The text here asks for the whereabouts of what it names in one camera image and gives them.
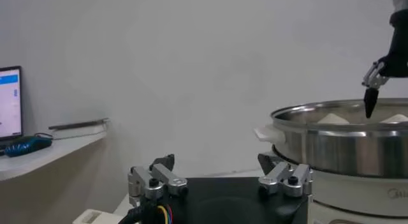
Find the pot handle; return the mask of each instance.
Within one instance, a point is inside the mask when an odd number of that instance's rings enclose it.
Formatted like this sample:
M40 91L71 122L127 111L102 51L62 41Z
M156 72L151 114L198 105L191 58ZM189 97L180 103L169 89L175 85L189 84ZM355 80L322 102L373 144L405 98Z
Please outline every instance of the pot handle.
M254 133L261 142L284 144L286 141L285 133L275 128L272 124L268 124L264 127L255 128Z

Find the stainless steel bowl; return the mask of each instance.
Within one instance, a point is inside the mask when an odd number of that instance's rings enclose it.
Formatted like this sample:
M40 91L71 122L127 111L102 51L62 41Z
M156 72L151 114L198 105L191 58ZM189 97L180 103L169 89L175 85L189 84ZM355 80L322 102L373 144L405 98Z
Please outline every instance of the stainless steel bowl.
M334 113L350 124L318 124ZM408 99L380 99L370 119L361 100L326 101L271 113L267 137L275 152L316 170L361 177L408 178L408 122L380 123L403 114Z

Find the blue object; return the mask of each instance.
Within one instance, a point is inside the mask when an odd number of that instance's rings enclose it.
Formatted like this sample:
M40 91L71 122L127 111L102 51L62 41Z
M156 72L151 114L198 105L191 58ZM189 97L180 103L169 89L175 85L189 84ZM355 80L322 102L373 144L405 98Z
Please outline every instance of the blue object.
M0 77L0 85L1 84L11 84L18 82L18 75L7 75Z
M51 144L52 138L39 136L22 137L6 147L4 153L9 157L22 156L49 147Z

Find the black knob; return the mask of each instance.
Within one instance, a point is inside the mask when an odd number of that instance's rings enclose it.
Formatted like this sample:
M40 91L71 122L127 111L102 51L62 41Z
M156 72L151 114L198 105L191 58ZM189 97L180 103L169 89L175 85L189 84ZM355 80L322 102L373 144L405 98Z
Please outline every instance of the black knob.
M159 180L157 180L156 178L150 179L150 180L149 180L149 186L150 186L150 187L159 186Z
M188 195L189 193L189 188L187 186L184 186L183 188L178 191L178 194L180 195L181 198L184 198Z
M266 189L263 186L260 186L258 188L258 194L259 194L259 197L262 199L267 199L269 197L268 189Z
M288 184L289 185L297 185L298 184L298 178L295 176L290 176L288 179Z

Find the brand logo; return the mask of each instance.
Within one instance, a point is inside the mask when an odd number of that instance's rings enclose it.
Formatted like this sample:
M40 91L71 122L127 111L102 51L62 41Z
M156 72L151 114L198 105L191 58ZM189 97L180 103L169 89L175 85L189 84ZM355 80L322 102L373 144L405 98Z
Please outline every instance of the brand logo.
M388 190L388 197L392 200L396 198L408 198L408 191L391 188Z

